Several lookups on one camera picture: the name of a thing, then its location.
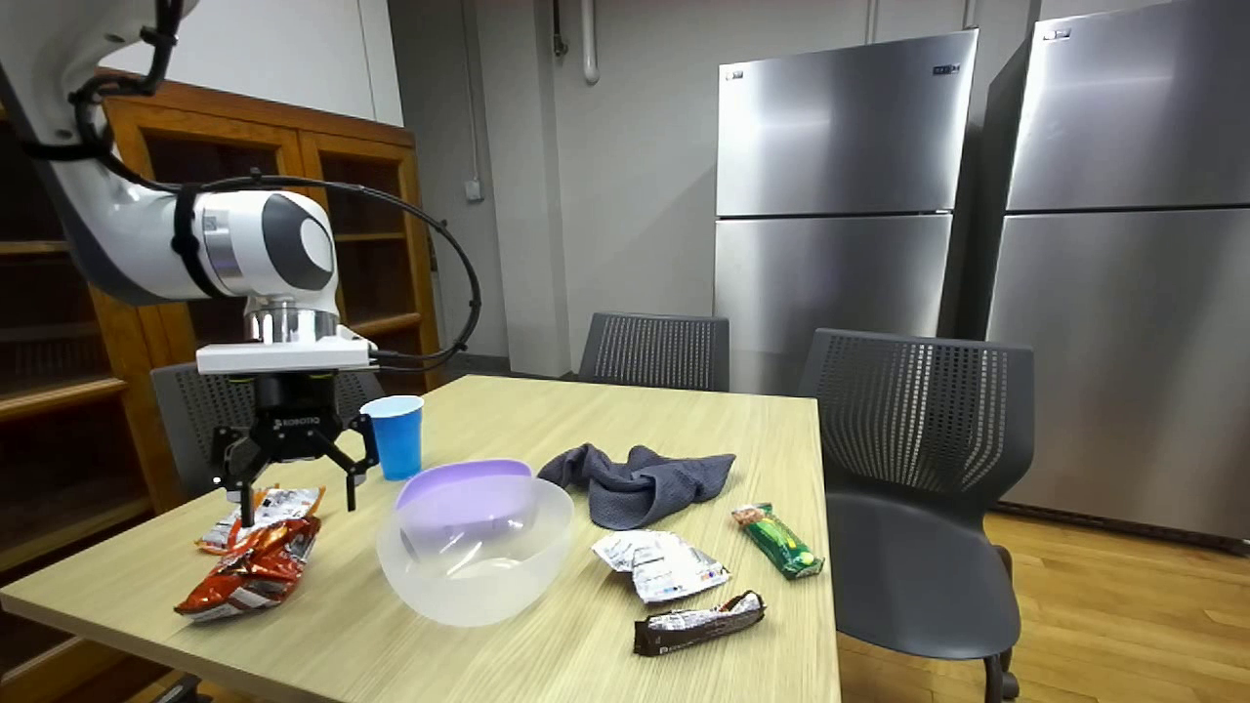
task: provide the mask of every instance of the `wooden cabinet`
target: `wooden cabinet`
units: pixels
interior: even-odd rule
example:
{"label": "wooden cabinet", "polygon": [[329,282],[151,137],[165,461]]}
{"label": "wooden cabinet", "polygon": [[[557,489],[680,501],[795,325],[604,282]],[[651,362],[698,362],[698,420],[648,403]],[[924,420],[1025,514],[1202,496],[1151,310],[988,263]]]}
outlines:
{"label": "wooden cabinet", "polygon": [[[191,86],[113,101],[111,116],[126,163],[151,180],[276,172],[419,199],[414,144],[389,124]],[[88,288],[4,114],[0,189],[4,582],[181,501],[150,371],[191,359],[199,342],[241,340],[241,301],[121,305]],[[308,195],[341,239],[344,325],[385,350],[439,350],[427,228],[361,195]],[[427,392],[433,380],[381,381]],[[0,613],[0,672],[60,640]]]}

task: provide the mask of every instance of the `wooden table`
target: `wooden table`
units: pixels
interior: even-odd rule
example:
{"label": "wooden table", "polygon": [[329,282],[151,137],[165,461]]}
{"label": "wooden table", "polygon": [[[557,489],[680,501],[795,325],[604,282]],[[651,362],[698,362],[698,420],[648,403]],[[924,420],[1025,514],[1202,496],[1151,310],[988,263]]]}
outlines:
{"label": "wooden table", "polygon": [[311,567],[282,610],[223,625],[173,613],[212,571],[191,538],[223,514],[219,493],[4,586],[0,604],[259,700],[841,700],[827,574],[784,582],[728,514],[771,501],[818,556],[827,556],[818,406],[535,380],[457,380],[427,396],[427,465],[517,456],[544,467],[582,440],[613,461],[626,461],[630,445],[738,456],[720,501],[651,528],[733,571],[693,604],[721,604],[751,586],[771,604],[758,627],[657,660],[634,655],[643,604],[592,560],[591,541],[604,531],[591,523],[586,496],[573,496],[573,556],[535,610],[493,627],[428,625],[385,588],[376,564],[400,485],[372,472],[361,508],[346,513],[329,461],[272,465],[263,476],[329,489]]}

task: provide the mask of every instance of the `chair backrest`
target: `chair backrest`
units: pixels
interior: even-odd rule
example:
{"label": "chair backrest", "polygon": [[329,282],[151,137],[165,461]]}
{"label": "chair backrest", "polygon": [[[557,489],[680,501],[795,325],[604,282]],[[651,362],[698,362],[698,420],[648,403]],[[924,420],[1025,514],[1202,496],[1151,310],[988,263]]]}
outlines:
{"label": "chair backrest", "polygon": [[635,387],[729,387],[729,320],[592,312],[582,380]]}
{"label": "chair backrest", "polygon": [[[219,426],[255,420],[255,387],[232,374],[199,374],[195,362],[155,366],[151,396],[165,420],[167,452],[189,496],[212,489],[212,437]],[[337,411],[355,416],[363,403],[379,397],[381,381],[372,371],[344,371],[337,381]]]}
{"label": "chair backrest", "polygon": [[1027,347],[818,327],[805,380],[827,485],[846,472],[988,508],[1031,465]]}

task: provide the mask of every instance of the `blue paper cup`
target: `blue paper cup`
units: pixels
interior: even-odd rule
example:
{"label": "blue paper cup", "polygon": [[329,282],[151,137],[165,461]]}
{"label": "blue paper cup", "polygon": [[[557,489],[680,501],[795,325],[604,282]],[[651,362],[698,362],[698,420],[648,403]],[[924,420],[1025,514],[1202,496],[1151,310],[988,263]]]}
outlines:
{"label": "blue paper cup", "polygon": [[420,397],[381,396],[361,406],[376,426],[376,445],[385,479],[411,479],[420,472]]}

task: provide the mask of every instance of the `clear plastic bowl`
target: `clear plastic bowl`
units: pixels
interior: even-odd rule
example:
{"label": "clear plastic bowl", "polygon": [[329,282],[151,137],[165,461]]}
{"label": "clear plastic bowl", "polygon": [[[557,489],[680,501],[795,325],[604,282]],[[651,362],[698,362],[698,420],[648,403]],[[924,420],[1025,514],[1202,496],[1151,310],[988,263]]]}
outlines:
{"label": "clear plastic bowl", "polygon": [[389,588],[454,627],[535,604],[570,549],[573,502],[517,461],[471,461],[401,485],[379,536]]}

